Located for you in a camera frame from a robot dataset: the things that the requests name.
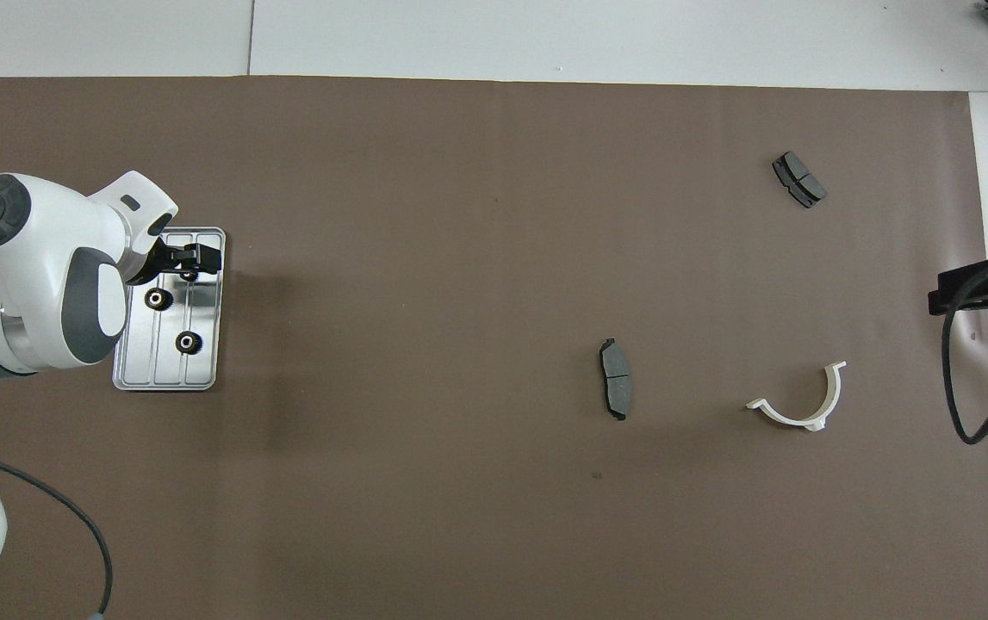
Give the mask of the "long dark grey brake pad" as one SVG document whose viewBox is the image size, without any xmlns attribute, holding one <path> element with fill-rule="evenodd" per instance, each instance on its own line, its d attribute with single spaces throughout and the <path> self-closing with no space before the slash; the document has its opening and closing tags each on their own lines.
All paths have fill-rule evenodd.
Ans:
<svg viewBox="0 0 988 620">
<path fill-rule="evenodd" d="M 600 346 L 600 366 L 606 391 L 607 411 L 619 421 L 627 420 L 631 410 L 634 385 L 629 362 L 616 338 L 608 338 Z"/>
</svg>

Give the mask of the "silver metal ribbed tray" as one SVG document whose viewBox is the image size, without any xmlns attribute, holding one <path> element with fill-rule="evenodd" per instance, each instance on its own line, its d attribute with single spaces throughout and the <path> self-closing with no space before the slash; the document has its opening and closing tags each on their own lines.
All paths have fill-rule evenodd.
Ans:
<svg viewBox="0 0 988 620">
<path fill-rule="evenodd" d="M 212 226 L 171 226 L 163 232 L 170 246 L 202 244 L 226 250 L 226 234 Z M 146 306 L 148 289 L 170 290 L 174 303 L 162 313 Z M 183 282 L 163 272 L 151 282 L 127 288 L 125 326 L 113 353 L 112 382 L 121 391 L 206 391 L 218 375 L 223 270 Z M 201 352 L 184 356 L 175 349 L 180 332 L 202 337 Z"/>
</svg>

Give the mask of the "short dark grey brake pad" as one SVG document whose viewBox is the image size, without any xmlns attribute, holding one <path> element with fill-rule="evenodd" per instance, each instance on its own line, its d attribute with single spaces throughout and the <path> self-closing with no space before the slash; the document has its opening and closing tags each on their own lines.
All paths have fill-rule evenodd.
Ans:
<svg viewBox="0 0 988 620">
<path fill-rule="evenodd" d="M 812 208 L 827 199 L 827 189 L 812 175 L 796 153 L 782 153 L 773 161 L 772 169 L 782 187 L 801 207 Z"/>
</svg>

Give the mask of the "brown paper table mat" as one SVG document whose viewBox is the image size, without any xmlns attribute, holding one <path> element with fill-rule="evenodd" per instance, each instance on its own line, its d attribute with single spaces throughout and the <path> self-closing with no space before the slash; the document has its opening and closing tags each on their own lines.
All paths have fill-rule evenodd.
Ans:
<svg viewBox="0 0 988 620">
<path fill-rule="evenodd" d="M 109 620 L 988 620 L 927 305 L 986 255 L 967 95 L 0 81 L 0 172 L 128 170 L 228 235 L 217 381 L 0 381 Z M 744 407 L 804 419 L 841 360 L 823 431 Z"/>
</svg>

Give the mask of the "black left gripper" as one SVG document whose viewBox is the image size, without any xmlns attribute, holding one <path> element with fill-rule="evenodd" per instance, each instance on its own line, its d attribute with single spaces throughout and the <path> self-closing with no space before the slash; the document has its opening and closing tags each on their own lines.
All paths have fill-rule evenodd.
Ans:
<svg viewBox="0 0 988 620">
<path fill-rule="evenodd" d="M 201 274 L 218 275 L 222 271 L 221 250 L 208 245 L 187 244 L 170 246 L 163 232 L 156 235 L 141 232 L 128 237 L 125 243 L 125 285 L 139 286 L 158 277 L 167 266 L 168 272 L 179 278 L 180 272 L 194 270 Z"/>
</svg>

